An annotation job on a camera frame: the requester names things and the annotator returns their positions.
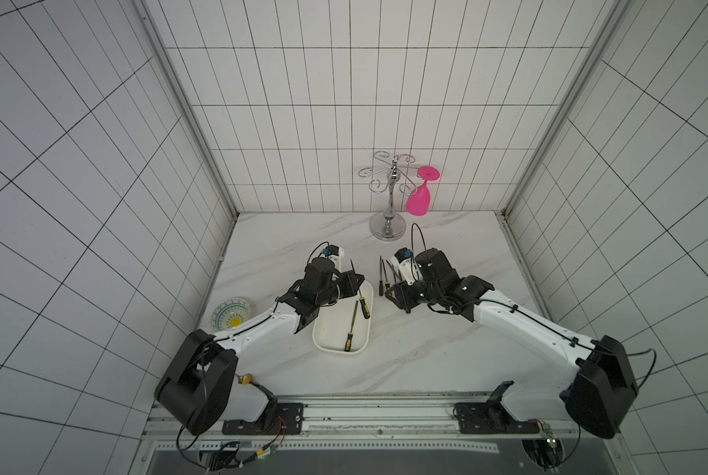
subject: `wire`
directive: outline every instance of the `wire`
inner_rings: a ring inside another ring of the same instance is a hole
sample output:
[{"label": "wire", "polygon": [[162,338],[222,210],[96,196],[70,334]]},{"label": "wire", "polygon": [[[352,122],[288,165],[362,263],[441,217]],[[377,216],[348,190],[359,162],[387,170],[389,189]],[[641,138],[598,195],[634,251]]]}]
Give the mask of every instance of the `wire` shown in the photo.
[{"label": "wire", "polygon": [[201,467],[203,470],[206,470],[206,466],[199,464],[197,461],[192,461],[189,458],[185,457],[185,451],[188,450],[189,448],[193,447],[193,445],[196,443],[196,441],[199,438],[199,435],[196,435],[196,438],[193,439],[193,442],[190,442],[190,445],[185,448],[180,447],[180,435],[182,435],[182,432],[185,430],[185,426],[180,427],[180,432],[177,433],[177,439],[175,439],[175,447],[177,447],[177,450],[180,452],[180,455],[182,455],[182,458],[184,458],[186,461],[192,463],[193,465],[196,465],[197,467]]},{"label": "wire", "polygon": [[[565,462],[567,462],[571,457],[573,457],[573,454],[576,453],[576,449],[578,448],[578,443],[581,442],[581,425],[580,424],[577,424],[577,425],[578,425],[578,438],[576,439],[576,444],[573,446],[573,450],[570,451],[570,453],[568,454],[568,456],[566,458],[562,459],[562,461],[560,461],[557,465],[555,465],[554,468],[557,468],[557,467],[561,466],[562,464],[564,464]],[[557,452],[554,452],[554,456],[556,458],[558,458]]]},{"label": "wire", "polygon": [[317,252],[317,250],[324,244],[330,245],[330,241],[322,241],[316,248],[314,248],[314,251],[312,251],[311,254],[309,254],[309,259],[307,259],[307,264],[309,264],[309,262],[311,262],[311,256],[313,256],[314,253]]},{"label": "wire", "polygon": [[[654,356],[654,358],[653,358],[653,360],[652,360],[652,365],[649,367],[649,371],[648,371],[648,372],[646,373],[646,375],[644,376],[643,381],[641,382],[641,384],[639,384],[639,388],[641,388],[642,386],[644,386],[644,383],[646,383],[646,380],[649,379],[649,375],[652,374],[652,371],[653,371],[653,369],[655,368],[655,363],[657,363],[657,350],[655,350],[654,348],[649,348],[648,350],[644,350],[644,351],[639,352],[639,353],[626,353],[625,355],[616,355],[615,353],[610,353],[610,352],[608,352],[608,351],[601,351],[601,350],[598,350],[598,349],[596,349],[596,348],[589,348],[589,347],[587,347],[587,346],[585,346],[585,345],[581,345],[581,344],[578,342],[578,339],[577,339],[577,338],[575,338],[575,337],[573,337],[573,338],[566,337],[565,335],[561,334],[559,331],[555,330],[554,328],[551,328],[549,325],[546,325],[545,323],[539,321],[538,319],[531,317],[530,315],[528,315],[527,313],[525,313],[523,310],[520,310],[520,307],[507,305],[506,303],[504,303],[504,302],[499,302],[499,301],[497,301],[497,300],[492,300],[492,299],[470,300],[469,302],[463,304],[463,305],[462,305],[462,308],[464,308],[464,307],[466,307],[466,306],[468,306],[468,305],[470,305],[470,304],[473,304],[473,305],[474,305],[474,304],[476,304],[476,303],[481,303],[481,302],[495,303],[495,304],[497,304],[497,305],[504,306],[504,307],[506,307],[506,308],[508,308],[508,309],[513,309],[513,310],[515,310],[516,312],[519,312],[521,315],[523,315],[523,316],[525,316],[525,317],[528,317],[528,318],[530,318],[531,320],[535,321],[535,322],[538,323],[540,326],[546,328],[547,330],[551,331],[552,333],[559,335],[560,337],[564,338],[565,340],[568,340],[571,344],[577,345],[577,346],[579,346],[579,347],[581,347],[581,348],[584,348],[585,350],[593,351],[594,353],[597,353],[597,354],[606,355],[606,356],[626,356],[626,357],[627,357],[627,356],[642,356],[642,355],[648,354],[650,351],[653,352],[653,353],[655,354],[655,356]],[[434,310],[434,312],[438,312],[438,313],[450,313],[450,312],[442,312],[442,311],[440,311],[440,310]]]}]

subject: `screwdriver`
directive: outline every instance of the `screwdriver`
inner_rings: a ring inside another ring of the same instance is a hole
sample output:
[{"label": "screwdriver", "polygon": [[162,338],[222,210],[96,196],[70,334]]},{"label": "screwdriver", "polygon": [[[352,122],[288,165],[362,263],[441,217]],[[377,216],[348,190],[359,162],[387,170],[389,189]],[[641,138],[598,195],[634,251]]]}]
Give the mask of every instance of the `screwdriver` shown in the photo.
[{"label": "screwdriver", "polygon": [[[356,275],[354,261],[351,261],[351,270],[354,271],[354,275]],[[367,308],[367,302],[364,301],[364,296],[361,295],[361,286],[359,288],[359,303],[361,304],[361,313],[364,315],[364,319],[367,320],[370,318],[370,309]]]},{"label": "screwdriver", "polygon": [[378,286],[378,295],[383,296],[383,256],[380,256],[380,262],[378,262],[378,270],[380,271],[380,285]]},{"label": "screwdriver", "polygon": [[351,317],[351,331],[349,331],[349,337],[346,338],[346,346],[343,347],[343,351],[351,351],[351,338],[354,337],[354,322],[356,321],[356,308],[359,306],[359,300],[354,301],[354,315]]},{"label": "screwdriver", "polygon": [[383,260],[383,256],[380,256],[380,266],[383,268],[383,273],[386,274],[386,291],[391,288],[390,282],[388,282],[388,272],[386,271],[386,262]]}]

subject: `marble tabletop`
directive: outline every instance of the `marble tabletop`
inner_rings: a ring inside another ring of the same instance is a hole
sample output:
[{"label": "marble tabletop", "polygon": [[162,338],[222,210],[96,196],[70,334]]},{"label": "marble tabletop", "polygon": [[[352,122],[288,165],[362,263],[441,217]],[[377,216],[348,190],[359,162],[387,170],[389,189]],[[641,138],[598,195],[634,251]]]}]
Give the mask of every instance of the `marble tabletop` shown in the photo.
[{"label": "marble tabletop", "polygon": [[[224,300],[243,297],[258,315],[304,275],[314,247],[330,241],[345,249],[343,270],[356,271],[378,288],[378,256],[411,247],[410,234],[395,242],[375,239],[372,214],[241,214],[232,234],[203,316]],[[461,277],[476,275],[509,298],[535,310],[530,291],[492,211],[403,214],[420,224],[427,247],[446,254]],[[417,234],[415,247],[421,251]],[[272,344],[256,343],[238,362],[275,394],[350,394],[436,391],[492,391],[502,381],[549,373],[546,364],[503,334],[425,305],[411,314],[375,295],[368,346],[358,355],[319,350],[312,326]]]}]

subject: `metal rack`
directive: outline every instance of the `metal rack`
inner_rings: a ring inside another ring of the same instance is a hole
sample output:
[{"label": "metal rack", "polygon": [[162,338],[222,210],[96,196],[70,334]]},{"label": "metal rack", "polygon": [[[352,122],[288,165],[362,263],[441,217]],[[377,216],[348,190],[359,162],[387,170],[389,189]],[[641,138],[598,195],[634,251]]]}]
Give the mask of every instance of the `metal rack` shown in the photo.
[{"label": "metal rack", "polygon": [[[359,176],[369,178],[380,172],[388,172],[388,178],[385,183],[377,178],[370,181],[370,191],[373,193],[383,193],[388,191],[388,207],[382,213],[372,216],[370,220],[370,232],[373,236],[383,241],[393,241],[404,234],[406,230],[406,221],[393,209],[393,189],[397,182],[404,177],[404,183],[399,184],[399,191],[406,196],[414,195],[417,190],[417,185],[407,176],[402,169],[417,169],[417,166],[410,166],[415,163],[415,157],[409,154],[399,154],[391,157],[385,150],[378,150],[372,157],[386,163],[381,169],[376,170],[374,167],[363,168],[359,170]],[[403,164],[399,166],[399,161],[403,160]]]}]

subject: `white tray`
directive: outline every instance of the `white tray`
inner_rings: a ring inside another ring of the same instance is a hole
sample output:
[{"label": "white tray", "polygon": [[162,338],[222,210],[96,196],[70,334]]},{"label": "white tray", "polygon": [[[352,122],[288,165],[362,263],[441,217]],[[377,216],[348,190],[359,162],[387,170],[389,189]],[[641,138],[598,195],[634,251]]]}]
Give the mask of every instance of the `white tray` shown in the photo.
[{"label": "white tray", "polygon": [[367,346],[370,340],[370,323],[373,315],[374,290],[372,285],[365,280],[361,287],[361,294],[370,310],[370,318],[364,319],[361,308],[357,306],[356,321],[354,322],[354,337],[351,339],[351,351],[344,351],[346,339],[351,329],[351,316],[354,314],[354,304],[359,301],[359,295],[340,299],[334,306],[322,307],[320,315],[314,320],[311,339],[317,348],[330,353],[356,355]]}]

